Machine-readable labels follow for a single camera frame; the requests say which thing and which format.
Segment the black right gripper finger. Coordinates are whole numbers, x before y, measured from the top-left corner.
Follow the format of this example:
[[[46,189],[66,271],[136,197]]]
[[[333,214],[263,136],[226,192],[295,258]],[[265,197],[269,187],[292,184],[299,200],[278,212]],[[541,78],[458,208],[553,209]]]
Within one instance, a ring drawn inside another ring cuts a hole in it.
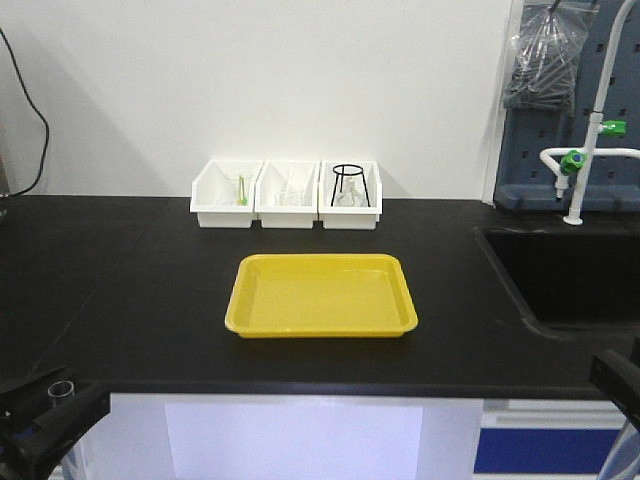
[[[589,381],[639,429],[639,367],[614,351],[593,356]]]

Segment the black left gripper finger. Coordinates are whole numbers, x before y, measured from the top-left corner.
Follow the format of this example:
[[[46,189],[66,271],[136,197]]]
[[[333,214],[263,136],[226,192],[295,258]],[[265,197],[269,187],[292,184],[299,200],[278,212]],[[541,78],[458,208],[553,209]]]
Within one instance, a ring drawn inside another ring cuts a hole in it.
[[[54,383],[50,408],[29,424],[1,419],[1,477],[47,479],[81,438],[111,410],[99,384]]]
[[[49,387],[69,377],[70,369],[61,366],[28,378],[3,381],[1,419],[17,425],[29,424],[50,408]]]

